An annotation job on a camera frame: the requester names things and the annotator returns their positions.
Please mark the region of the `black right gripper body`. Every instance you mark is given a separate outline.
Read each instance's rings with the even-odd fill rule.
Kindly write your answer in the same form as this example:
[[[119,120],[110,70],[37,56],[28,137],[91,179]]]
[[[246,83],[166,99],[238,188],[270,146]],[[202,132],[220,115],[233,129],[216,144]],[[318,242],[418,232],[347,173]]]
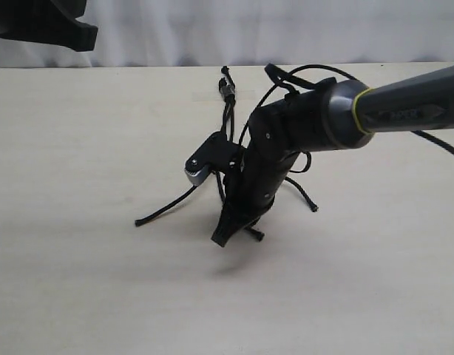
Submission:
[[[298,151],[287,151],[274,160],[256,144],[250,143],[243,155],[240,174],[228,188],[226,203],[244,213],[274,201],[280,184],[298,157]]]

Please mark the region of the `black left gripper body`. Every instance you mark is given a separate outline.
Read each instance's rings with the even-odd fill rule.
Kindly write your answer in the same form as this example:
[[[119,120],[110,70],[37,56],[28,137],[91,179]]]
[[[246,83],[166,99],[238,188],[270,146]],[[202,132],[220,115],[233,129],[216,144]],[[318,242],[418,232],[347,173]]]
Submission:
[[[80,18],[85,1],[0,1],[0,38],[51,43],[50,22],[58,17]]]

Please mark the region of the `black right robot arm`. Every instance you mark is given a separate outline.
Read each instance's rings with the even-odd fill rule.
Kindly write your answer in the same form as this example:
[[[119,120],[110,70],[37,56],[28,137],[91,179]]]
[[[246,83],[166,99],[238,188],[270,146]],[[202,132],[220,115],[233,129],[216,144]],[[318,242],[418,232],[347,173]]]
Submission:
[[[454,129],[454,65],[378,88],[351,77],[311,83],[273,64],[265,72],[287,94],[259,103],[245,125],[250,141],[227,181],[212,235],[220,246],[272,207],[302,153],[359,149],[377,133],[412,132],[454,155],[433,135]]]

